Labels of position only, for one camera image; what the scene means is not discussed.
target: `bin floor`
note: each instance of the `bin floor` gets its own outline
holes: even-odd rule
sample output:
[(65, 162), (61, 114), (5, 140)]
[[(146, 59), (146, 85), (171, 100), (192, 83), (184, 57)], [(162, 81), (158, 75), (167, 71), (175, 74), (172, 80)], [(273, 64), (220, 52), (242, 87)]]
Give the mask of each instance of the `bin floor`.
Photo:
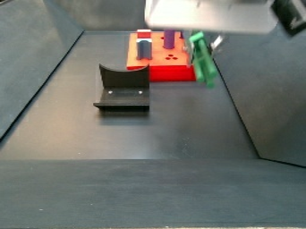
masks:
[(100, 114), (97, 65), (124, 69), (127, 45), (80, 37), (1, 141), (0, 227), (306, 226), (306, 170), (258, 159), (220, 76)]

